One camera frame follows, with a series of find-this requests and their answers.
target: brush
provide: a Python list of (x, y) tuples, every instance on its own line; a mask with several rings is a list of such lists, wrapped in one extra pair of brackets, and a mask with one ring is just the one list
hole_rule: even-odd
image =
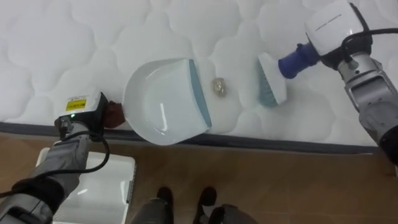
[(264, 52), (258, 56), (260, 64), (260, 104), (266, 107), (281, 105), (287, 100), (286, 79), (293, 79), (302, 70), (316, 65), (320, 56), (311, 43), (298, 44), (296, 51), (275, 60)]

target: black shoe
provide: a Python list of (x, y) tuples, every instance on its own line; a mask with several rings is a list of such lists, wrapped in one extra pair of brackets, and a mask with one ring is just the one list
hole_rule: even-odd
[(166, 202), (166, 214), (169, 217), (166, 221), (166, 224), (173, 224), (174, 223), (174, 213), (173, 213), (173, 193), (168, 187), (161, 187), (157, 191), (157, 198), (162, 199)]
[(213, 187), (205, 188), (200, 195), (197, 214), (195, 215), (195, 219), (193, 220), (193, 224), (200, 224), (200, 217), (205, 215), (202, 206), (214, 206), (217, 200), (217, 191)]
[(163, 201), (167, 202), (171, 207), (173, 207), (173, 193), (168, 187), (161, 187), (157, 191), (156, 197), (161, 198)]

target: white mattress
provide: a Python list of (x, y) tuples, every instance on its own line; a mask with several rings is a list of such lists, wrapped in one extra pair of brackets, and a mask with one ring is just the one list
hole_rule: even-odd
[[(257, 55), (306, 43), (303, 24), (332, 0), (0, 0), (0, 121), (53, 125), (61, 100), (97, 86), (121, 101), (145, 62), (195, 59), (210, 133), (373, 146), (340, 75), (319, 63), (288, 82), (288, 102), (257, 97)], [(397, 0), (353, 1), (371, 29), (398, 26)], [(398, 85), (398, 38), (374, 37), (373, 57)], [(228, 93), (211, 90), (216, 77)]]

